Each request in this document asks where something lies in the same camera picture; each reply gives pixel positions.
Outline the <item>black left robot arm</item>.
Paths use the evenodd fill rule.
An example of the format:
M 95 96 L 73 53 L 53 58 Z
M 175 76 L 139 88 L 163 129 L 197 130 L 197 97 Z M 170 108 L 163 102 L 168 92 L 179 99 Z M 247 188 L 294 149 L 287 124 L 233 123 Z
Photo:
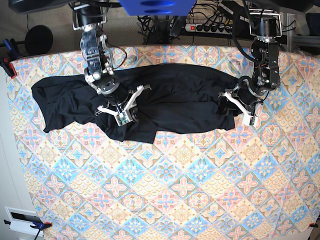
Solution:
M 279 46 L 277 38 L 283 33 L 281 14 L 267 7 L 249 7 L 230 0 L 219 5 L 232 20 L 231 36 L 236 48 L 249 61 L 253 62 L 251 77 L 240 77 L 234 88 L 225 89 L 218 96 L 222 99 L 221 115 L 243 115 L 242 123 L 256 126 L 256 110 L 263 105 L 269 93 L 280 88 L 280 70 L 278 66 Z M 237 24 L 248 25 L 249 34 L 254 37 L 250 53 L 246 53 L 237 39 Z

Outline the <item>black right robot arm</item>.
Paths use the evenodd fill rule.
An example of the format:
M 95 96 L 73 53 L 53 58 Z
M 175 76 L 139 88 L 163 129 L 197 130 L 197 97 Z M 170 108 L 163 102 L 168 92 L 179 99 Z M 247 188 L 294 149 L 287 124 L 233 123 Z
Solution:
M 139 85 L 128 89 L 120 83 L 115 74 L 113 51 L 102 30 L 102 25 L 107 22 L 108 10 L 120 8 L 121 4 L 108 0 L 59 0 L 56 4 L 69 5 L 73 29 L 82 31 L 80 48 L 87 62 L 85 81 L 106 101 L 97 107 L 96 113 L 112 115 L 118 126 L 138 122 L 136 99 L 150 86 Z

